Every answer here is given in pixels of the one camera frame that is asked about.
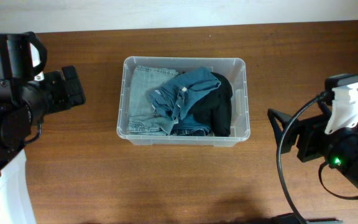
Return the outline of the black garment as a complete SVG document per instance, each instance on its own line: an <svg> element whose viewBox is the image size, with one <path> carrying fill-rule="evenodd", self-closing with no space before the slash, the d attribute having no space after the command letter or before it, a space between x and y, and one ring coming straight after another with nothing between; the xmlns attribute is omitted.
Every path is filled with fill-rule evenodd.
<svg viewBox="0 0 358 224"><path fill-rule="evenodd" d="M221 82L220 86L198 100L188 113L197 122L208 125L215 136L228 137L231 134L232 86L223 75L211 74Z"/></svg>

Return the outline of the blue cloth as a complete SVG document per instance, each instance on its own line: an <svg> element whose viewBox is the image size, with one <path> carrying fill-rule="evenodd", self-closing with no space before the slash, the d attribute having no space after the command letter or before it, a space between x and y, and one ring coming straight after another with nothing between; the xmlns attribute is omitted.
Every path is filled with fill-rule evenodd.
<svg viewBox="0 0 358 224"><path fill-rule="evenodd" d="M170 121L184 119L197 101L220 85L210 69L200 67L177 75L152 90L149 100L160 116Z"/></svg>

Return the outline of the dark blue jeans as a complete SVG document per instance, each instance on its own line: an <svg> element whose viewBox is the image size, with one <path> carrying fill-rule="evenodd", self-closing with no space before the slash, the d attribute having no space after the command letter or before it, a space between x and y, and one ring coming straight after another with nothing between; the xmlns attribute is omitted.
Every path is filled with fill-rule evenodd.
<svg viewBox="0 0 358 224"><path fill-rule="evenodd" d="M180 119L171 130L173 136L207 136L211 133L208 124L202 124L195 120L192 114L187 114L184 119Z"/></svg>

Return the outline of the light blue jeans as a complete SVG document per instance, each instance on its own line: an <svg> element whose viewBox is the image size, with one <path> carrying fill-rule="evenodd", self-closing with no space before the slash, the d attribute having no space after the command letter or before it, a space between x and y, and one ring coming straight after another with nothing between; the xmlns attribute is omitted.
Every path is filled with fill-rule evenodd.
<svg viewBox="0 0 358 224"><path fill-rule="evenodd" d="M173 128L170 121L155 112L149 93L176 77L178 72L168 68L136 66L130 85L127 112L129 134L167 136Z"/></svg>

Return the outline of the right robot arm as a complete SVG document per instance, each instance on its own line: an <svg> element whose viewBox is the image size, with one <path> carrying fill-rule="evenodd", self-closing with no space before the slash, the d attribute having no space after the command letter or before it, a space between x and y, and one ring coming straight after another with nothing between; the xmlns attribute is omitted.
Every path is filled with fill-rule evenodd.
<svg viewBox="0 0 358 224"><path fill-rule="evenodd" d="M289 125L291 116L269 109L267 116L273 127L276 143L284 138L282 152L290 152L292 146L298 148L297 158L308 162L324 158L318 175L325 166L338 170L358 189L358 123L354 128L341 128L326 134L324 130L331 116L327 106L321 107L322 114L304 120L295 120L287 134L284 129ZM358 200L358 195L342 197Z"/></svg>

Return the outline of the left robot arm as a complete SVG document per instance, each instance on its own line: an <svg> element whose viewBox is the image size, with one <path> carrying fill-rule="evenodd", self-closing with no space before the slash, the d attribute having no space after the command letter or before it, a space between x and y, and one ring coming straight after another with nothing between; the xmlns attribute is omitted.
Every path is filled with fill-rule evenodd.
<svg viewBox="0 0 358 224"><path fill-rule="evenodd" d="M34 223L25 147L46 115L83 105L74 66L45 72L47 49L33 32L0 34L0 223Z"/></svg>

